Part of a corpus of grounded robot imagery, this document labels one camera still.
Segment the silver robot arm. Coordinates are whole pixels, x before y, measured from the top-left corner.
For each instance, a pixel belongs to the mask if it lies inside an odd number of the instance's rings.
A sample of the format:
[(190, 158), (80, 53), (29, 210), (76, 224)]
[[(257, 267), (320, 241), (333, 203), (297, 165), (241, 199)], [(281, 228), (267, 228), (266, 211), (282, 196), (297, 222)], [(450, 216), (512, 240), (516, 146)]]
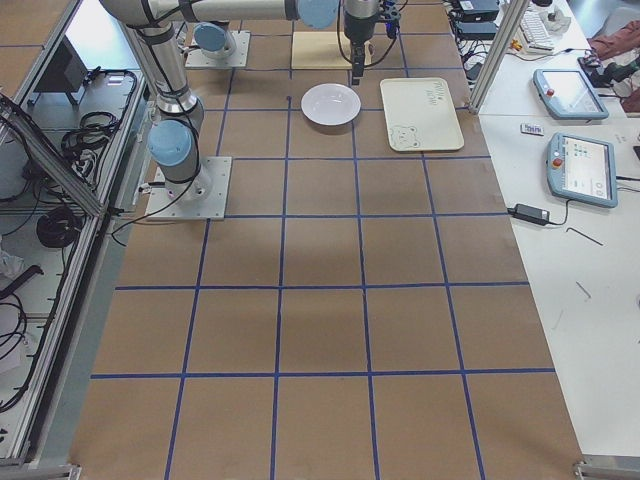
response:
[(381, 21), (380, 1), (103, 1), (115, 19), (144, 36), (158, 35), (173, 20), (190, 23), (233, 20), (301, 21), (314, 29), (337, 23), (342, 15), (351, 42), (352, 83), (365, 70), (365, 43)]
[(146, 80), (155, 88), (159, 110), (147, 148), (164, 176), (166, 195), (175, 201), (196, 201), (211, 193), (212, 179), (201, 159), (199, 134), (204, 107), (190, 88), (184, 61), (170, 23), (125, 31)]

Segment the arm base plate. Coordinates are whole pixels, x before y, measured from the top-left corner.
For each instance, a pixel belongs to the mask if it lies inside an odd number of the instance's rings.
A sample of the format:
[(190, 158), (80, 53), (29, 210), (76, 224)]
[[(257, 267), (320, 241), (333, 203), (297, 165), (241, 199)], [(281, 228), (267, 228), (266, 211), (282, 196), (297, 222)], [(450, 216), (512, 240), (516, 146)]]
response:
[(193, 34), (185, 66), (191, 70), (245, 68), (249, 43), (247, 30), (206, 33), (200, 29)]
[(162, 186), (150, 191), (145, 214), (151, 221), (223, 220), (228, 198), (232, 158), (208, 156), (200, 160), (200, 173), (192, 184), (166, 183), (156, 168), (154, 180)]

